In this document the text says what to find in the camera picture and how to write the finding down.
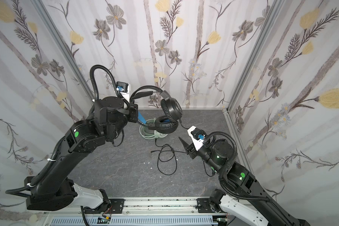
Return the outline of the mint green over-ear headphones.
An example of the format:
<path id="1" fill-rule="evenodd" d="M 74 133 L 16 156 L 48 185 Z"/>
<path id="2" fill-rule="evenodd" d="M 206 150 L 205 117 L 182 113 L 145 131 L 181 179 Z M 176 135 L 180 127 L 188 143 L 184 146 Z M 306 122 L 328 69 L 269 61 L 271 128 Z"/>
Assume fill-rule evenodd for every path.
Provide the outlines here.
<path id="1" fill-rule="evenodd" d="M 162 134 L 154 130 L 150 130 L 147 127 L 140 126 L 139 133 L 144 139 L 157 139 L 157 138 L 165 138 L 167 134 Z"/>

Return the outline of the black and blue headphones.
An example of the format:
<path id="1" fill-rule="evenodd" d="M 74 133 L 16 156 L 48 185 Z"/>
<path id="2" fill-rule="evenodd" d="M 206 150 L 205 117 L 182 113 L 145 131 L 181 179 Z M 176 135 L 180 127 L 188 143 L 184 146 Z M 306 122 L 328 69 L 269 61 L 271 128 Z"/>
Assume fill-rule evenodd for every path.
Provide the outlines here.
<path id="1" fill-rule="evenodd" d="M 137 123 L 162 134 L 171 134 L 175 132 L 183 115 L 182 108 L 178 101 L 175 98 L 172 98 L 167 91 L 153 85 L 146 85 L 138 88 L 133 92 L 131 97 L 142 91 L 156 91 L 156 93 L 160 94 L 162 97 L 160 104 L 164 115 L 156 118 L 155 121 L 151 123 L 140 120 L 138 116 Z"/>

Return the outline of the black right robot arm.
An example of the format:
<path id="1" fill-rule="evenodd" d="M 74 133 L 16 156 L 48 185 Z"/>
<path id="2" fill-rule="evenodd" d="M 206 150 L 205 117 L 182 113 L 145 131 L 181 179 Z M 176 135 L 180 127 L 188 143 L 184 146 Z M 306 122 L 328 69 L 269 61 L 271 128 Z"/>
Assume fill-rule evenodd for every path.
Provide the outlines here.
<path id="1" fill-rule="evenodd" d="M 194 138 L 191 144 L 180 140 L 192 158 L 201 157 L 218 175 L 221 189 L 209 198 L 213 211 L 233 215 L 250 226 L 308 226 L 292 216 L 261 186 L 255 176 L 237 163 L 237 144 L 224 132 Z"/>

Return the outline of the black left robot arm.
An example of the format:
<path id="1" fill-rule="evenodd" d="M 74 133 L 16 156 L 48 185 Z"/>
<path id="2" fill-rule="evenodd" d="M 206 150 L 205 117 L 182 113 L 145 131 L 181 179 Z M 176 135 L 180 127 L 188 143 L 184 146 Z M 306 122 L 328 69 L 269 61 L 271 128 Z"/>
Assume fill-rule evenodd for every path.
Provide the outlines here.
<path id="1" fill-rule="evenodd" d="M 56 144 L 47 165 L 35 177 L 27 177 L 26 208 L 31 211 L 58 211 L 69 205 L 83 206 L 87 213 L 102 213 L 111 206 L 105 190 L 81 187 L 68 178 L 73 169 L 97 147 L 113 143 L 128 122 L 138 121 L 135 94 L 129 106 L 119 97 L 94 101 L 87 119 L 73 124 Z"/>

